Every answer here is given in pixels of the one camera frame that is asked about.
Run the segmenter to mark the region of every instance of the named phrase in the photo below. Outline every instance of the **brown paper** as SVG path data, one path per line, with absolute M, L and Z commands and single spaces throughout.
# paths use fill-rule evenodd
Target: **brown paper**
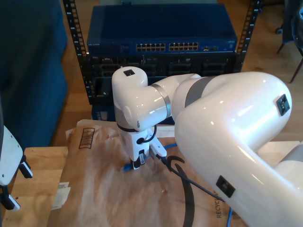
M 138 170 L 123 172 L 130 162 L 118 133 L 104 126 L 78 126 L 71 135 L 61 182 L 70 194 L 52 210 L 49 227 L 223 227 L 229 207 L 170 172 L 151 158 Z M 160 138 L 163 145 L 174 138 Z M 184 158 L 177 147 L 168 156 Z M 177 163 L 188 178 L 213 191 L 185 162 Z M 245 227 L 233 214 L 233 227 Z

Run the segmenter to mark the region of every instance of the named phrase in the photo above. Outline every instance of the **blue couch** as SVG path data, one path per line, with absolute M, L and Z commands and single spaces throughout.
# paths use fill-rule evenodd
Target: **blue couch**
M 22 148 L 50 144 L 67 92 L 58 0 L 0 3 L 0 92 L 5 126 Z

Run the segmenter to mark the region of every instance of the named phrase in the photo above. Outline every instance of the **network switch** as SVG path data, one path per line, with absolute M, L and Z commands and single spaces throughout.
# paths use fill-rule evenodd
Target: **network switch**
M 221 4 L 95 6 L 87 44 L 90 56 L 234 52 L 237 36 Z

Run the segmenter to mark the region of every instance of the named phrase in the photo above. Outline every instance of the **wooden floor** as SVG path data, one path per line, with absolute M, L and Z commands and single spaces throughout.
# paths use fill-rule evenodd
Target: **wooden floor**
M 244 19 L 248 9 L 248 0 L 220 0 L 224 3 L 232 20 L 238 38 L 241 35 Z M 92 8 L 98 0 L 76 0 L 80 25 L 86 42 Z M 276 54 L 282 42 L 281 35 L 275 29 L 282 24 L 283 7 L 273 6 L 263 9 L 259 14 L 255 30 L 250 42 L 242 71 L 262 71 L 273 74 L 283 80 L 292 94 L 293 110 L 289 122 L 274 140 L 303 140 L 303 69 L 298 73 L 293 84 L 289 84 L 301 56 L 293 43 L 286 45 L 279 55 Z M 68 35 L 68 45 L 62 58 L 62 66 L 69 86 L 62 115 L 53 136 L 53 146 L 64 146 L 65 131 L 77 124 L 81 119 L 91 118 L 91 106 L 85 92 L 77 56 L 71 41 L 71 34 L 64 23 Z

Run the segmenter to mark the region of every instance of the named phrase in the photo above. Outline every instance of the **gray band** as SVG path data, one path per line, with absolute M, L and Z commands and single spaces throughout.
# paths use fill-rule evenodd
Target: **gray band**
M 215 77 L 203 77 L 197 80 L 188 90 L 185 99 L 185 107 L 187 107 L 188 105 L 192 104 L 194 101 L 201 98 L 204 88 Z
M 298 161 L 303 162 L 303 144 L 298 145 L 292 149 L 282 160 L 284 161 Z
M 115 107 L 115 118 L 116 118 L 117 124 L 126 129 L 133 129 L 133 127 L 131 127 L 127 123 L 125 116 L 123 114 L 123 111 L 120 110 L 118 107 L 116 107 L 116 105 L 114 105 L 114 107 Z
M 159 93 L 162 95 L 165 105 L 166 105 L 166 109 L 167 109 L 167 114 L 166 114 L 166 118 L 168 118 L 171 115 L 171 101 L 169 99 L 168 94 L 166 93 L 166 91 L 158 84 L 152 84 L 151 87 L 154 87 L 155 89 L 157 89 L 159 91 Z

